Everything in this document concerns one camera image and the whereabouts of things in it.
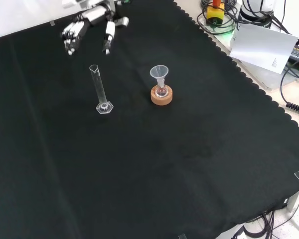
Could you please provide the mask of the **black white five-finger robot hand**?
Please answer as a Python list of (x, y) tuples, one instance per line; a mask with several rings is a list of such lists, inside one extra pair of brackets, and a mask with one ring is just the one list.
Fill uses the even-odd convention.
[(87, 30), (102, 21), (106, 22), (105, 39), (102, 51), (106, 55), (110, 54), (116, 28), (127, 27), (129, 24), (129, 18), (126, 16), (119, 16), (115, 10), (115, 6), (122, 4), (125, 4), (125, 2), (121, 0), (115, 0), (113, 2), (105, 0), (98, 4), (91, 5), (90, 9), (77, 15), (61, 33), (61, 38), (67, 54), (70, 56), (73, 55), (78, 50), (80, 42)]

